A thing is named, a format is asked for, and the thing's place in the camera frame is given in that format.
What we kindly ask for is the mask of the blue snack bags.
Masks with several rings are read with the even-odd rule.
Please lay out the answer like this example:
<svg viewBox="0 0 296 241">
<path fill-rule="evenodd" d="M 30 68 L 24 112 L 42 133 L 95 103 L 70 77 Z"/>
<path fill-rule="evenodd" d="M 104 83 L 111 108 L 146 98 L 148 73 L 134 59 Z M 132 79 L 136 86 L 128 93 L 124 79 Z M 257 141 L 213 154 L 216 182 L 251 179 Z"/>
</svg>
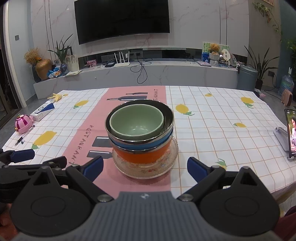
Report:
<svg viewBox="0 0 296 241">
<path fill-rule="evenodd" d="M 61 68 L 60 66 L 58 67 L 55 67 L 53 70 L 49 70 L 48 73 L 47 73 L 47 77 L 48 78 L 57 78 L 57 77 L 60 77 L 62 76 L 62 71 L 61 71 Z"/>
</svg>

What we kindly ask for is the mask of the teddy bear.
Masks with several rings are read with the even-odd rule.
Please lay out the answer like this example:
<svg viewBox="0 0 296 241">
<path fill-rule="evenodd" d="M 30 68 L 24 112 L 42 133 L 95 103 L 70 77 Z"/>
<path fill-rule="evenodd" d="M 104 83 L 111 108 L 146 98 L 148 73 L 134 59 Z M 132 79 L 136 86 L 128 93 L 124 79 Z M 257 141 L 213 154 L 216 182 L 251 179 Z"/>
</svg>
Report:
<svg viewBox="0 0 296 241">
<path fill-rule="evenodd" d="M 220 46 L 218 44 L 211 43 L 208 51 L 213 55 L 219 55 Z"/>
</svg>

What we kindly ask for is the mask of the orange steel bowl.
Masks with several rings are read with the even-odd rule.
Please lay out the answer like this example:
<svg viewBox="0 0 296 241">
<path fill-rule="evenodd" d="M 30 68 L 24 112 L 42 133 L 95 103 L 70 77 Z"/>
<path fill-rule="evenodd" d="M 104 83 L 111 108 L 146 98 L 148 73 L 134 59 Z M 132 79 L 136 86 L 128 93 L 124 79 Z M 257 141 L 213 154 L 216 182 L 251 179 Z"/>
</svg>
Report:
<svg viewBox="0 0 296 241">
<path fill-rule="evenodd" d="M 113 145 L 112 157 L 118 156 L 123 161 L 133 164 L 150 164 L 156 162 L 169 149 L 170 144 L 175 140 L 174 136 L 170 136 L 163 144 L 156 148 L 143 151 L 126 151 Z"/>
</svg>

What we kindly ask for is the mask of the blue steel bowl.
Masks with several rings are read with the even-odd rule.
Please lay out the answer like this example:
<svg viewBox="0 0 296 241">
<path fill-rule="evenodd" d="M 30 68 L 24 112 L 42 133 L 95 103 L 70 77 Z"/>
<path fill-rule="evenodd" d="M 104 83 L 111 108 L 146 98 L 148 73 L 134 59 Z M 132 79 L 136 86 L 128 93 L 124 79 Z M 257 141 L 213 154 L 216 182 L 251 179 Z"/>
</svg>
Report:
<svg viewBox="0 0 296 241">
<path fill-rule="evenodd" d="M 108 114 L 105 129 L 112 143 L 122 150 L 153 150 L 171 139 L 174 114 L 162 102 L 133 100 L 117 106 Z"/>
</svg>

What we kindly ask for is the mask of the grey-green trash bin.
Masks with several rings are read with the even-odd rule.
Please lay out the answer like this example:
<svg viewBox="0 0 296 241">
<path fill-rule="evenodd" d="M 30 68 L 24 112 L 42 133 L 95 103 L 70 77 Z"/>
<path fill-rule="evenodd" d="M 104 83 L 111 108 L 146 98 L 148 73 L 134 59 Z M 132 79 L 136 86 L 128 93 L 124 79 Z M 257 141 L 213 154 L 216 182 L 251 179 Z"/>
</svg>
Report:
<svg viewBox="0 0 296 241">
<path fill-rule="evenodd" d="M 238 67 L 237 89 L 253 91 L 258 77 L 258 71 L 252 67 L 240 65 Z"/>
</svg>

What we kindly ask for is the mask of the black pen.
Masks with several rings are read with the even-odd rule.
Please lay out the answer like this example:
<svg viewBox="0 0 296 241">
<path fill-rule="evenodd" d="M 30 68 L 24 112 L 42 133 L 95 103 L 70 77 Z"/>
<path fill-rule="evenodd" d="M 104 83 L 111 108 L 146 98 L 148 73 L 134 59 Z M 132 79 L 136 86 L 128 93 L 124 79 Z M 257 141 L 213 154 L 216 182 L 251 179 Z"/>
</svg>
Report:
<svg viewBox="0 0 296 241">
<path fill-rule="evenodd" d="M 26 137 L 26 135 L 29 134 L 29 132 L 35 127 L 35 125 L 32 125 L 28 131 L 26 131 L 15 143 L 15 146 L 17 146 L 19 143 L 23 144 L 24 142 L 24 139 Z"/>
</svg>

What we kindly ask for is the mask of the tall green floor plant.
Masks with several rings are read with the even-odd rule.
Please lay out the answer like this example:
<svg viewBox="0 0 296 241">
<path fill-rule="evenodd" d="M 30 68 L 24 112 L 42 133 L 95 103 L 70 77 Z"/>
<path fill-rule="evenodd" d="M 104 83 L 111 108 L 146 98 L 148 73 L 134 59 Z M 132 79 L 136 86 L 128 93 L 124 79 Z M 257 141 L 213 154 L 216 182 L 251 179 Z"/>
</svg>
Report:
<svg viewBox="0 0 296 241">
<path fill-rule="evenodd" d="M 267 54 L 269 53 L 269 49 L 270 49 L 268 47 L 266 52 L 264 53 L 264 56 L 261 58 L 259 53 L 255 55 L 255 52 L 250 46 L 249 48 L 247 48 L 246 46 L 244 47 L 247 50 L 248 56 L 251 59 L 250 66 L 257 71 L 255 89 L 261 90 L 263 86 L 263 78 L 265 73 L 268 72 L 269 70 L 277 69 L 277 67 L 270 66 L 269 64 L 271 63 L 271 61 L 278 59 L 279 56 L 273 57 L 271 59 L 267 59 Z"/>
</svg>

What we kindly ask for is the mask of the pink round toy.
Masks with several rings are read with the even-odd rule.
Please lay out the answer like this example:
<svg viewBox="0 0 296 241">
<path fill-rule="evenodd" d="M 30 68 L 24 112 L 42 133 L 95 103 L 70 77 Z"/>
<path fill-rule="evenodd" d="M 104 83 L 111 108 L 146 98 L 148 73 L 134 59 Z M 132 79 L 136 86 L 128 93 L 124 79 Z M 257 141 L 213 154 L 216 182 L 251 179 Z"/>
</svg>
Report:
<svg viewBox="0 0 296 241">
<path fill-rule="evenodd" d="M 33 126 L 33 120 L 26 114 L 19 114 L 15 121 L 15 131 L 19 134 L 26 133 Z"/>
</svg>

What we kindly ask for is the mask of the lemon grid tablecloth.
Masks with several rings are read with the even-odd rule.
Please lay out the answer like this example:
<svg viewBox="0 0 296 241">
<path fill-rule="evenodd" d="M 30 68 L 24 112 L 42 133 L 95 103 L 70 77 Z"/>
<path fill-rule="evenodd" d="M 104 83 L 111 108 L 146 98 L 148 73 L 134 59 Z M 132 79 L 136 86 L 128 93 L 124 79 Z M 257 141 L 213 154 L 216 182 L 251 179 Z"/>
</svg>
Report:
<svg viewBox="0 0 296 241">
<path fill-rule="evenodd" d="M 62 91 L 55 108 L 17 144 L 18 133 L 1 137 L 4 150 L 34 149 L 30 164 L 65 156 L 69 164 L 84 164 L 94 151 L 104 158 L 95 183 L 110 195 L 121 191 L 171 190 L 184 193 L 195 185 L 187 160 L 228 171 L 253 169 L 270 192 L 295 189 L 295 161 L 287 159 L 273 130 L 283 126 L 270 107 L 254 93 L 223 88 L 144 86 Z M 134 180 L 120 173 L 112 159 L 104 127 L 116 106 L 137 96 L 166 103 L 174 112 L 174 138 L 179 152 L 171 171 L 158 179 Z"/>
</svg>

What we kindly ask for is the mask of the green potted plant white pot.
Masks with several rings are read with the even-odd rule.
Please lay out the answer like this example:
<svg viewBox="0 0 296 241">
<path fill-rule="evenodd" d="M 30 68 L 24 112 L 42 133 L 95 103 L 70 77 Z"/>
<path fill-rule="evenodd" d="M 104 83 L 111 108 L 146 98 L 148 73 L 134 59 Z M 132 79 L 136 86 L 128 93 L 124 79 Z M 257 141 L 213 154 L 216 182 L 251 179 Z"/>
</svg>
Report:
<svg viewBox="0 0 296 241">
<path fill-rule="evenodd" d="M 59 68 L 62 75 L 66 75 L 69 72 L 79 71 L 78 57 L 73 54 L 72 47 L 67 44 L 72 34 L 67 39 L 62 39 L 56 42 L 53 50 L 48 50 L 56 55 L 59 60 Z"/>
</svg>

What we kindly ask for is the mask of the yellow banana toy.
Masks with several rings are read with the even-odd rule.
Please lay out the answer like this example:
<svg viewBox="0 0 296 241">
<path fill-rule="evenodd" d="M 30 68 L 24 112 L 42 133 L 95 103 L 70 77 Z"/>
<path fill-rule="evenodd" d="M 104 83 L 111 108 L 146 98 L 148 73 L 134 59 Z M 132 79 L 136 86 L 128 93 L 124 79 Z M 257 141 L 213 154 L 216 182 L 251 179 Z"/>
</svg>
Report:
<svg viewBox="0 0 296 241">
<path fill-rule="evenodd" d="M 58 102 L 62 99 L 62 94 L 55 94 L 53 93 L 52 96 L 48 97 L 47 99 L 52 102 L 52 103 L 55 103 L 55 102 Z"/>
</svg>

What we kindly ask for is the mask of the clear glass plate with flowers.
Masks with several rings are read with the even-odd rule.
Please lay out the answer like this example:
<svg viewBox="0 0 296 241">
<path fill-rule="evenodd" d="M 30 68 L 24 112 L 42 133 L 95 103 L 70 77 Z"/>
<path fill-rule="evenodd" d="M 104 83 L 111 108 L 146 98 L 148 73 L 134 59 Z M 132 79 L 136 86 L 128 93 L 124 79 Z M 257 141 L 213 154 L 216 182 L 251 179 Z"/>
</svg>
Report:
<svg viewBox="0 0 296 241">
<path fill-rule="evenodd" d="M 153 179 L 157 178 L 173 168 L 177 156 L 178 156 L 178 143 L 177 140 L 172 137 L 169 148 L 158 160 L 151 164 L 133 164 L 122 157 L 116 152 L 115 149 L 112 151 L 112 157 L 114 164 L 118 170 L 126 176 L 134 179 Z"/>
</svg>

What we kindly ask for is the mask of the green ceramic bowl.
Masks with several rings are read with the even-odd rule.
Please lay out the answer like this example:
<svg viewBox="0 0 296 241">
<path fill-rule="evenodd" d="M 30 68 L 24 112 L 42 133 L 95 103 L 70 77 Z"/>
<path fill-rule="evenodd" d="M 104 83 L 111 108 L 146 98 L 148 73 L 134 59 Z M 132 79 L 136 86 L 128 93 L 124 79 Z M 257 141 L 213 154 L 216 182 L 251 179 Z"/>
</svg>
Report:
<svg viewBox="0 0 296 241">
<path fill-rule="evenodd" d="M 123 140 L 141 141 L 157 136 L 164 125 L 162 112 L 148 104 L 131 104 L 110 117 L 111 133 Z"/>
</svg>

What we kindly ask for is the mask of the white wifi router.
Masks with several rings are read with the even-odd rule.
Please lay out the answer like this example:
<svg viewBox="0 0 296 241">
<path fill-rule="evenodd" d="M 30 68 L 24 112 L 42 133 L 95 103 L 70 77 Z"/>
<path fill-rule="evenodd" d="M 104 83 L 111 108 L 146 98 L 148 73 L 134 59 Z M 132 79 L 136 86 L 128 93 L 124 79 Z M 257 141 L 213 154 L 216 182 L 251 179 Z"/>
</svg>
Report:
<svg viewBox="0 0 296 241">
<path fill-rule="evenodd" d="M 125 59 L 122 52 L 114 53 L 115 64 L 114 67 L 126 67 L 130 66 L 130 53 L 127 53 L 127 59 Z"/>
</svg>

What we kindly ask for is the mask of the pink heater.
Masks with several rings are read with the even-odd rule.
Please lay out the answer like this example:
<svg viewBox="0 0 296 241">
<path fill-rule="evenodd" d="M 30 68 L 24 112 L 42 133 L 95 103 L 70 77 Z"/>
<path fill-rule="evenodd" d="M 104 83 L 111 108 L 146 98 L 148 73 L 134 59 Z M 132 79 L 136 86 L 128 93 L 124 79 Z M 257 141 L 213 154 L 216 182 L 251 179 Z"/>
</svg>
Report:
<svg viewBox="0 0 296 241">
<path fill-rule="evenodd" d="M 288 90 L 285 89 L 281 96 L 281 102 L 285 106 L 290 106 L 292 104 L 293 94 Z"/>
</svg>

